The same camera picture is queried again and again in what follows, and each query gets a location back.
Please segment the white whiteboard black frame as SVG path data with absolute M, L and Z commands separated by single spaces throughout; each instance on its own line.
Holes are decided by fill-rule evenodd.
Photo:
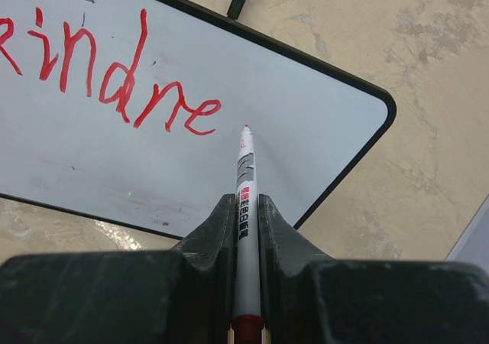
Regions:
M 1 194 L 181 238 L 257 186 L 292 226 L 393 123 L 385 90 L 187 0 L 1 0 Z

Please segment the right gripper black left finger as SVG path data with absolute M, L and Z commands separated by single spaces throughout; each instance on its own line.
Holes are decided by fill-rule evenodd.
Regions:
M 1 266 L 3 343 L 225 343 L 235 197 L 168 250 L 18 255 Z

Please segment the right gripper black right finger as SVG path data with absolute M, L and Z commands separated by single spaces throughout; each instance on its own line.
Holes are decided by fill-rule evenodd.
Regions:
M 451 261 L 334 259 L 260 195 L 266 327 L 273 343 L 486 343 L 488 276 Z

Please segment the red capped whiteboard marker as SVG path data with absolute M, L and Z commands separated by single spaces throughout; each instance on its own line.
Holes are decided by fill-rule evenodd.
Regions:
M 235 343 L 261 343 L 261 278 L 258 237 L 256 160 L 251 129 L 245 125 L 239 142 L 236 174 L 235 280 L 232 329 Z

